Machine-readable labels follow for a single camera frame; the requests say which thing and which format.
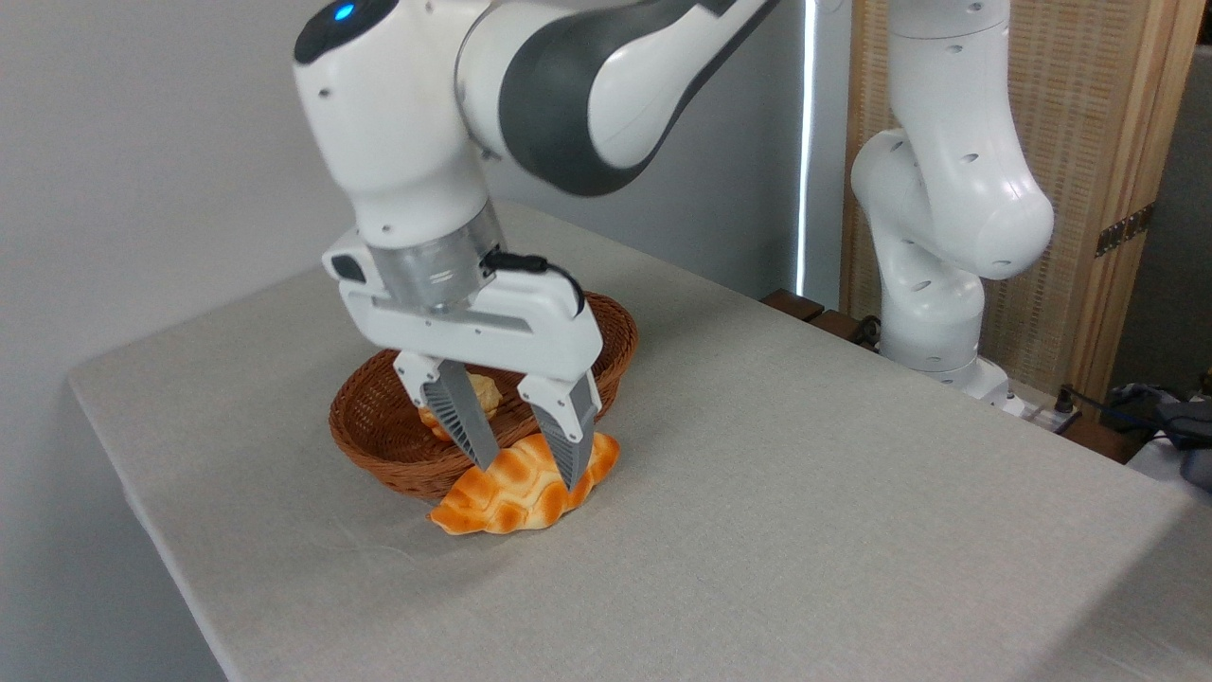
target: white wall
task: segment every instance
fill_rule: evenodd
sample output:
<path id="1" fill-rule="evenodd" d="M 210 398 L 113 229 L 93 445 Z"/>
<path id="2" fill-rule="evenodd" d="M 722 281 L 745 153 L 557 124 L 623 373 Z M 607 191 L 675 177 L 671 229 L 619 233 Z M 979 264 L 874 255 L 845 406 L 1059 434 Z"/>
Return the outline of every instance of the white wall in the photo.
<path id="1" fill-rule="evenodd" d="M 313 267 L 349 223 L 290 75 L 321 4 L 0 4 L 0 680 L 221 677 L 64 373 Z M 747 293 L 788 285 L 801 13 L 784 0 L 617 196 L 493 187 Z"/>

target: gray tablecloth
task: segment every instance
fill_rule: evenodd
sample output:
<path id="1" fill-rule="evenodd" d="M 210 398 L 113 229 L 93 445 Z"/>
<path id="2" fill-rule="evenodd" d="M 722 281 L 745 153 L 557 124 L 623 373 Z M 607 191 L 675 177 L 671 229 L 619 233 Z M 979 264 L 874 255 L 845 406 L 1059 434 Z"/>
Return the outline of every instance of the gray tablecloth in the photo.
<path id="1" fill-rule="evenodd" d="M 669 264 L 501 213 L 515 250 L 641 331 L 600 425 L 622 459 L 548 531 L 447 537 L 337 451 L 328 403 L 375 349 L 320 270 L 72 373 L 233 680 L 1212 678 L 1207 510 Z"/>

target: bread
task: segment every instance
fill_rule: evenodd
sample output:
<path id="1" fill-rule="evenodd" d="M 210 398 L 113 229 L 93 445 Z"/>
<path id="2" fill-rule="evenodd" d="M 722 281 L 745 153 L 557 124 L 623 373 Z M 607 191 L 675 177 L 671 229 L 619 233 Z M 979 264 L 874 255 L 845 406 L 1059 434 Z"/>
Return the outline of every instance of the bread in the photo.
<path id="1" fill-rule="evenodd" d="M 503 400 L 501 391 L 497 389 L 497 383 L 491 377 L 479 374 L 468 374 L 468 378 L 471 379 L 471 389 L 475 390 L 475 397 L 480 400 L 480 408 L 488 415 L 488 420 L 491 422 L 492 418 L 497 417 L 497 407 L 501 406 L 501 401 Z M 446 434 L 446 430 L 442 429 L 441 423 L 438 422 L 434 413 L 429 412 L 429 408 L 421 408 L 417 411 L 417 414 L 421 417 L 421 424 L 428 426 L 439 441 L 451 442 L 450 434 Z"/>
<path id="2" fill-rule="evenodd" d="M 589 466 L 568 492 L 547 441 L 539 434 L 527 436 L 501 451 L 487 470 L 469 469 L 428 518 L 451 535 L 547 528 L 585 502 L 613 469 L 618 453 L 618 441 L 595 434 Z"/>

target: light strip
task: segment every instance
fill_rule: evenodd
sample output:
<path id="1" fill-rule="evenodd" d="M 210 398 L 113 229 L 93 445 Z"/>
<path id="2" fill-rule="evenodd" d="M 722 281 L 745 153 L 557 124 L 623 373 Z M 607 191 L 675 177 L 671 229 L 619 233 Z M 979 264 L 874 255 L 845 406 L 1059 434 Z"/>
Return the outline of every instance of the light strip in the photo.
<path id="1" fill-rule="evenodd" d="M 804 296 L 808 277 L 808 160 L 812 156 L 813 71 L 817 62 L 817 4 L 804 2 L 804 120 L 800 128 L 800 210 L 795 242 L 795 293 Z"/>

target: wooden block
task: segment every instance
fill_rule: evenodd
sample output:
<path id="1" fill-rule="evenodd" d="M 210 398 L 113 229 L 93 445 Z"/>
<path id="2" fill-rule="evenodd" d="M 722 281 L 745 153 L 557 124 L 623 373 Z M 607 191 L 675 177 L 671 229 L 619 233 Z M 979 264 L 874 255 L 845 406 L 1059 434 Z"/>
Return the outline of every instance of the wooden block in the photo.
<path id="1" fill-rule="evenodd" d="M 825 310 L 825 306 L 821 303 L 796 296 L 787 288 L 779 288 L 770 293 L 761 302 L 804 321 L 810 321 Z"/>
<path id="2" fill-rule="evenodd" d="M 834 336 L 845 338 L 850 340 L 851 344 L 857 343 L 862 337 L 862 328 L 859 327 L 858 320 L 839 313 L 837 310 L 825 310 L 813 317 L 808 323 L 816 326 L 817 328 L 823 328 Z"/>
<path id="3" fill-rule="evenodd" d="M 1085 414 L 1074 420 L 1060 436 L 1119 464 L 1127 464 L 1142 447 L 1140 443 L 1107 429 Z"/>

